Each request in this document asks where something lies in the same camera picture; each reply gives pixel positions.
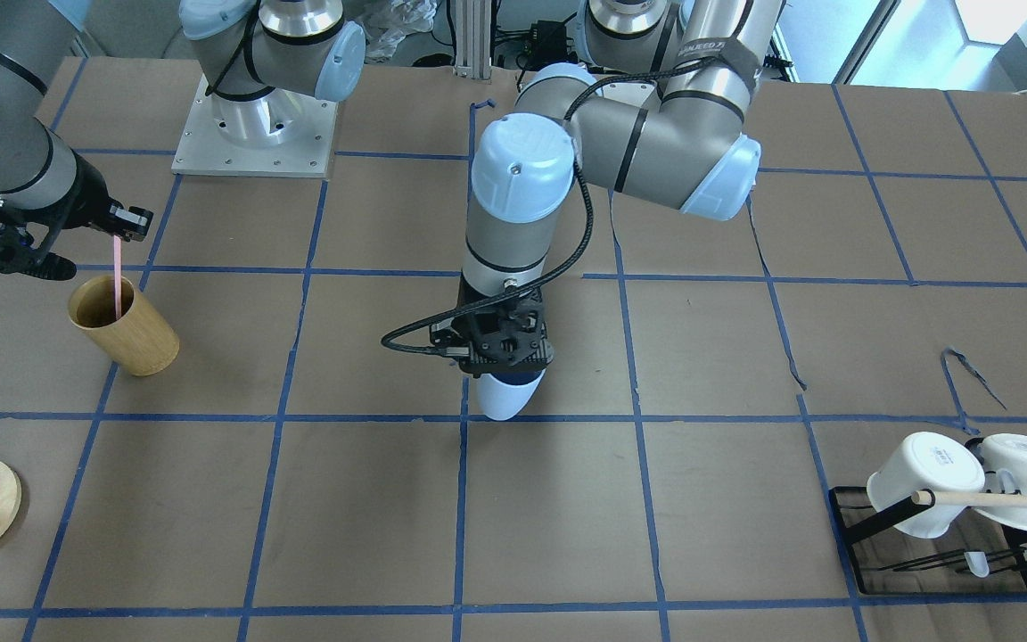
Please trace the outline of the light blue plastic cup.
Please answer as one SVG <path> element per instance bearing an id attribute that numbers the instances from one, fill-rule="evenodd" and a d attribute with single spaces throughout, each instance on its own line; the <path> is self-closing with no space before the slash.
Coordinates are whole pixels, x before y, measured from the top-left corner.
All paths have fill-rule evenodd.
<path id="1" fill-rule="evenodd" d="M 514 418 L 529 403 L 546 370 L 482 374 L 476 381 L 478 407 L 493 420 Z"/>

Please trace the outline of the pink chopstick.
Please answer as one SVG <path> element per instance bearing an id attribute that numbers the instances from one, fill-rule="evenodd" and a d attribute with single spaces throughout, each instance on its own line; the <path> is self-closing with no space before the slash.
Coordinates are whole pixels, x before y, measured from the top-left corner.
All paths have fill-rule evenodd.
<path id="1" fill-rule="evenodd" d="M 123 240 L 121 236 L 111 237 L 111 292 L 113 292 L 113 314 L 114 322 L 120 322 L 125 314 L 125 300 L 123 300 L 123 275 L 122 275 L 122 249 Z"/>

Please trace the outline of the wooden rack dowel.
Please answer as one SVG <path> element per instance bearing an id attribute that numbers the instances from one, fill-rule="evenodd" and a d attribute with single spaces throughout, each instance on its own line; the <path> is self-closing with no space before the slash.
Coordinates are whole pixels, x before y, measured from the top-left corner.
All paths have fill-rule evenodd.
<path id="1" fill-rule="evenodd" d="M 1022 493 L 987 493 L 919 490 L 909 496 L 918 506 L 1015 507 L 1027 509 Z"/>

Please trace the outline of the bamboo cylinder holder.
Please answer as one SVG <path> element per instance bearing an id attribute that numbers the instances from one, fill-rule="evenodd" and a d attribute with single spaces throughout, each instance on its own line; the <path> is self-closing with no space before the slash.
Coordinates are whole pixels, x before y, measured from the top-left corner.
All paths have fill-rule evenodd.
<path id="1" fill-rule="evenodd" d="M 68 317 L 119 368 L 130 375 L 155 375 L 180 352 L 178 334 L 134 284 L 102 274 L 70 294 Z"/>

